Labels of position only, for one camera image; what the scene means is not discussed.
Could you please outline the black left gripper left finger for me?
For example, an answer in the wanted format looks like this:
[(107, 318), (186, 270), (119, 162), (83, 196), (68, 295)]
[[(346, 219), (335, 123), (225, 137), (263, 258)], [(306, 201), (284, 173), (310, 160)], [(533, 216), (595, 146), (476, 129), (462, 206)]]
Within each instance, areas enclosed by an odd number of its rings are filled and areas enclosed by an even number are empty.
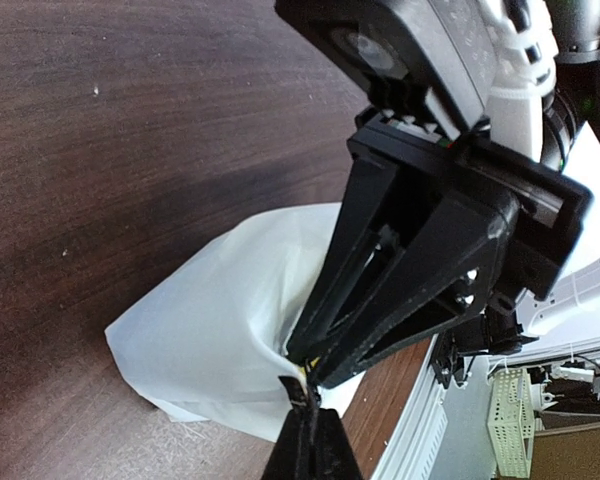
[(262, 474), (270, 479), (313, 479), (315, 477), (315, 396), (299, 379), (280, 376), (291, 409), (283, 422)]

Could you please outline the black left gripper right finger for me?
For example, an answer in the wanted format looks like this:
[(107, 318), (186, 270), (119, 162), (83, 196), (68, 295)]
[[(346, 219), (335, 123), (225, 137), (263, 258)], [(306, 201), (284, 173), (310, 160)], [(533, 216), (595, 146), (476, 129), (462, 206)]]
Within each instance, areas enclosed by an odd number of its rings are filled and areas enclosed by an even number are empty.
[(314, 479), (363, 478), (336, 410), (319, 410), (313, 443), (313, 461)]

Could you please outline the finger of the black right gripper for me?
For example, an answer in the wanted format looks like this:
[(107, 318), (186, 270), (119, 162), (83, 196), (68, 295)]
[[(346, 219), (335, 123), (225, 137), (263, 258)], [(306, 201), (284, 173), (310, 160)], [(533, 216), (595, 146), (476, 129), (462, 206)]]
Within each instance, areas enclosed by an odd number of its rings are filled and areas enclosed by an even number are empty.
[(312, 360), (332, 345), (342, 307), (378, 241), (374, 219), (397, 178), (392, 161), (354, 159), (322, 269), (287, 343), (292, 362)]

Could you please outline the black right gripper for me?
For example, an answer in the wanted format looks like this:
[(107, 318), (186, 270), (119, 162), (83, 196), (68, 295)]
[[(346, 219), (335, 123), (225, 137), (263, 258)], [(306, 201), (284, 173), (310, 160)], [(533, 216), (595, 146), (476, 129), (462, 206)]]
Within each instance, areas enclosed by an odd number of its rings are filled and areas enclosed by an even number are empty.
[(357, 156), (398, 165), (373, 224), (327, 283), (317, 282), (314, 381), (333, 388), (396, 351), (478, 316), (546, 296), (582, 229), (591, 193), (483, 138), (450, 147), (356, 119)]

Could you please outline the white paper bag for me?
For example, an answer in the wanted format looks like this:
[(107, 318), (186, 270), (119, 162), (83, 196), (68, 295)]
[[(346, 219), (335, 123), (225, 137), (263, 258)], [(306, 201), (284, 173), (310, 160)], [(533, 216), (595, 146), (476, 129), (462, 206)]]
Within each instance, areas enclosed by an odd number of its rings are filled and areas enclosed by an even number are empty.
[(175, 422), (211, 420), (275, 441), (299, 378), (286, 344), (340, 207), (253, 215), (210, 241), (106, 328), (124, 381)]

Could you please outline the yellow sponge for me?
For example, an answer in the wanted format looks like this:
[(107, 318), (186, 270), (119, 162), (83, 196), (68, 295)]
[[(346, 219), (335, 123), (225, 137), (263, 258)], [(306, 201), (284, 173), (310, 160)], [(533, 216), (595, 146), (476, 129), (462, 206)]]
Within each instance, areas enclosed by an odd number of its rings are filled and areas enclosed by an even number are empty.
[(312, 360), (306, 359), (302, 366), (299, 366), (301, 379), (306, 385), (319, 385), (322, 380), (321, 374), (322, 358), (316, 357)]

